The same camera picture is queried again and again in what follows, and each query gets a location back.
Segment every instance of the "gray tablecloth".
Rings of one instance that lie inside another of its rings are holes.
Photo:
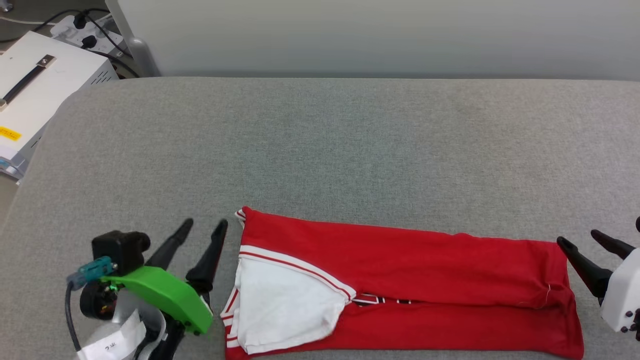
[[[52,119],[0,242],[1,357],[68,359],[64,278],[90,240],[143,231],[156,248],[186,217],[170,270],[184,276],[242,205],[309,220],[554,241],[620,260],[598,228],[640,245],[640,84],[614,81],[214,79],[116,81],[72,95]],[[212,300],[233,285],[231,221]],[[632,359],[573,269],[586,359]],[[79,314],[79,337],[97,322]],[[514,331],[526,327],[514,324]],[[451,336],[477,336],[481,323]],[[222,359],[223,327],[177,359]],[[335,351],[283,359],[549,359],[533,352]]]

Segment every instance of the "power strip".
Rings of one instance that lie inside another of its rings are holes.
[[[104,29],[105,23],[111,19],[107,20],[96,20],[98,25]],[[127,44],[124,42],[124,38],[122,35],[116,34],[112,31],[108,31],[109,37],[113,40],[114,43],[118,44],[120,48],[126,49]],[[69,15],[64,19],[60,20],[53,28],[51,28],[51,37],[56,40],[60,40],[62,42],[66,42],[67,44],[75,45],[78,47],[82,47],[82,40],[88,36],[95,36],[95,39],[98,41],[94,47],[89,48],[88,50],[100,51],[101,53],[109,54],[116,57],[121,57],[123,54],[120,50],[116,49],[115,46],[107,39],[104,34],[95,27],[92,22],[87,22],[83,29],[76,29],[74,25],[74,16]]]

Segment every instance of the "white extension socket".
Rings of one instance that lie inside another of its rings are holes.
[[[98,25],[100,25],[100,27],[104,29],[106,21],[96,20],[96,23],[98,23]],[[113,42],[118,44],[121,49],[125,49],[127,47],[127,44],[125,44],[122,35],[116,34],[112,31],[106,31]],[[87,21],[83,29],[76,29],[76,26],[74,25],[74,16],[69,15],[60,20],[59,23],[51,28],[51,37],[78,47],[82,47],[82,40],[91,35],[95,36],[95,39],[98,42],[94,47],[91,47],[88,50],[100,51],[101,53],[109,54],[116,57],[120,57],[122,55],[120,50],[116,49],[116,47],[113,46],[109,39],[107,39],[104,34],[90,21]]]
[[[118,80],[109,59],[28,32],[0,56],[0,98],[7,97],[46,55],[55,59],[0,107],[0,172],[18,180],[60,104],[81,88]]]

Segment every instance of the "yellow sticker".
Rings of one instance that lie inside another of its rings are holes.
[[[6,127],[0,126],[0,136],[4,136],[5,138],[16,142],[22,136],[22,134],[16,133],[11,129],[7,129]]]

